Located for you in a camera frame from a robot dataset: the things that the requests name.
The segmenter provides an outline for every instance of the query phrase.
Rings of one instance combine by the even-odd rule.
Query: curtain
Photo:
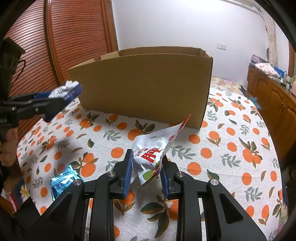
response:
[[[272,17],[263,9],[259,11],[266,26],[266,31],[269,40],[269,63],[273,67],[278,67],[278,52],[276,44],[276,28]]]

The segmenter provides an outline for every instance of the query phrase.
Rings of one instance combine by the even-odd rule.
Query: cabinet handle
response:
[[[284,105],[283,110],[281,111],[281,115],[283,114],[285,107],[286,107],[286,105]]]
[[[281,107],[283,106],[283,102],[281,103]],[[279,108],[279,112],[281,112],[281,107]]]

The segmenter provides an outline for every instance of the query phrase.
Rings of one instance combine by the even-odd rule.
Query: wooden louvered wardrobe door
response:
[[[15,81],[10,96],[38,91],[52,91],[59,84],[52,69],[44,31],[44,0],[36,0],[14,23],[6,37],[10,37],[26,53],[21,56],[27,64]],[[23,67],[19,64],[12,79],[15,80]],[[18,137],[22,138],[40,119],[35,116],[29,120],[20,121]]]
[[[111,51],[101,0],[52,0],[52,30],[64,80],[69,68]]]

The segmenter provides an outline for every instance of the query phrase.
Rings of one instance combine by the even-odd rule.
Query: pink bottle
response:
[[[294,96],[296,96],[296,80],[292,84],[291,92]]]

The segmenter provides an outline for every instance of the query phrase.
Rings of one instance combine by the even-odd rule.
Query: blue foil package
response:
[[[76,179],[83,180],[71,165],[67,166],[63,173],[52,178],[50,181],[52,200],[55,201],[56,198]]]

